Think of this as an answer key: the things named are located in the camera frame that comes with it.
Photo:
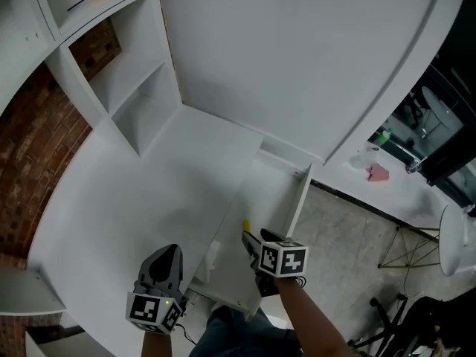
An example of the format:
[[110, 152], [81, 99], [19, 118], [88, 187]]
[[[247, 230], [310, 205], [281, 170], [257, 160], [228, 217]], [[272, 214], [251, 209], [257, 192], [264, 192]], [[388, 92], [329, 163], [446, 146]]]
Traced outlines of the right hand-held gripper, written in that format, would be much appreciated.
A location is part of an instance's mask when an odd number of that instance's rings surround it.
[[242, 243], [254, 265], [261, 297], [278, 294], [275, 279], [295, 279], [304, 287], [309, 247], [265, 228], [260, 230], [260, 236], [262, 243], [252, 233], [242, 232]]

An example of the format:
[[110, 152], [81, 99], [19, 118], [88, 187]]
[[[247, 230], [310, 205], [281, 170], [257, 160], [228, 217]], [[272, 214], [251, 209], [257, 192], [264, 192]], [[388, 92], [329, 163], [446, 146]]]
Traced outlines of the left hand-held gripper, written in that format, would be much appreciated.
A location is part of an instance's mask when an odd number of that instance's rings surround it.
[[169, 335], [187, 305], [180, 290], [182, 281], [179, 245], [158, 249], [143, 261], [134, 289], [127, 294], [126, 319], [146, 332]]

